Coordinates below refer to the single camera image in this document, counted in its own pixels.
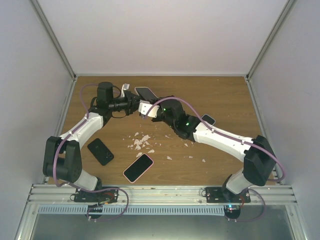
robotic arm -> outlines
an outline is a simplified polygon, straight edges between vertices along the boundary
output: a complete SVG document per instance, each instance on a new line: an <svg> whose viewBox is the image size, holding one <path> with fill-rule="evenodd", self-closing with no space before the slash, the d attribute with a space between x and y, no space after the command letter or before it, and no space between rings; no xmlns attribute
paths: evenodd
<svg viewBox="0 0 320 240"><path fill-rule="evenodd" d="M112 117L112 112L124 111L128 116L138 110L144 116L152 106L142 96L131 93L128 84L122 86L118 97L113 96L113 87L110 82L99 83L96 105L91 106L88 114L70 131L59 137L51 136L47 140L43 162L45 176L53 176L53 162L57 148L62 140L70 135L59 152L60 154L65 153L65 155L64 157L59 156L57 159L57 178L87 190L101 188L101 181L82 169L80 151L82 146L96 131L107 124ZM239 199L237 195L244 189L252 185L264 186L276 164L264 152L243 144L244 142L252 143L274 154L267 139L263 136L258 135L252 139L211 126L213 130L219 131L223 136L217 134L217 132L208 129L198 117L186 114L178 100L169 99L161 102L147 116L152 117L153 122L165 122L182 139L218 148L243 162L243 168L236 174L230 175L222 186L223 197L230 203ZM228 137L237 138L240 141L234 141Z"/></svg>

smartphone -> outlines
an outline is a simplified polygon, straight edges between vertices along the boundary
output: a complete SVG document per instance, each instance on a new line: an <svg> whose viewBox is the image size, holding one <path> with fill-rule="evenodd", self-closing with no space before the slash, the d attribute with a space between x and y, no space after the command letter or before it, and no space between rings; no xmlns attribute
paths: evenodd
<svg viewBox="0 0 320 240"><path fill-rule="evenodd" d="M134 88L136 94L138 94L142 100L154 103L158 100L158 97L146 86L138 86Z"/></svg>
<svg viewBox="0 0 320 240"><path fill-rule="evenodd" d="M123 171L124 177L130 182L137 181L151 166L154 161L147 155L142 154L126 170Z"/></svg>
<svg viewBox="0 0 320 240"><path fill-rule="evenodd" d="M216 120L208 114L204 114L201 118L212 126L216 123Z"/></svg>
<svg viewBox="0 0 320 240"><path fill-rule="evenodd" d="M102 166L107 165L115 157L99 138L90 142L88 149Z"/></svg>

wooden surface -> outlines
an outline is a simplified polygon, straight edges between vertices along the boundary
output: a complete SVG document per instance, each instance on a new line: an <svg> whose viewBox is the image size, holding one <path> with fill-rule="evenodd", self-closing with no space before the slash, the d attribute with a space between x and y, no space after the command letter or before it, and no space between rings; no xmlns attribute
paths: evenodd
<svg viewBox="0 0 320 240"><path fill-rule="evenodd" d="M260 134L257 116L243 77L194 77L194 76L95 76L79 77L74 88L63 133L70 130L85 115L80 103L80 88L88 83L111 82L149 87L158 97L174 95L189 102L202 116L209 114L216 120L215 126L237 135L255 138ZM95 86L83 91L89 105L96 96ZM185 105L184 110L192 114ZM141 150L130 148L134 139L149 135L150 145ZM106 166L87 149L88 143L100 138L114 154ZM225 179L236 173L243 164L231 155L214 147L182 140L163 122L142 120L135 112L122 119L112 118L82 147L82 165L88 173L102 179L103 184L129 184L123 171L136 159L139 152L148 153L154 165L140 178L137 185L222 185Z"/></svg>

ventilation grille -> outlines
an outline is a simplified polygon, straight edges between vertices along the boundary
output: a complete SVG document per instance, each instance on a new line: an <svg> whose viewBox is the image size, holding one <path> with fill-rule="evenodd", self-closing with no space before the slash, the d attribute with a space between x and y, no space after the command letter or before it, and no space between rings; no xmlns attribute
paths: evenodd
<svg viewBox="0 0 320 240"><path fill-rule="evenodd" d="M52 205L43 204L39 207L39 214L86 214L87 205ZM105 205L98 215L117 215L124 210L124 206ZM223 206L129 206L126 215L216 215L224 216Z"/></svg>

white panel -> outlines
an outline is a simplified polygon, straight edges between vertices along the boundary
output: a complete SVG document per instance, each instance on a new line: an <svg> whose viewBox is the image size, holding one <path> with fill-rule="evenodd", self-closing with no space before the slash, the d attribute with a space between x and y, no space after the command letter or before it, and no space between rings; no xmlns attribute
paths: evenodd
<svg viewBox="0 0 320 240"><path fill-rule="evenodd" d="M320 1L299 0L253 74L275 154L319 239Z"/></svg>
<svg viewBox="0 0 320 240"><path fill-rule="evenodd" d="M40 0L76 74L247 74L286 0Z"/></svg>
<svg viewBox="0 0 320 240"><path fill-rule="evenodd" d="M1 1L0 32L0 238L11 240L71 77L29 1Z"/></svg>

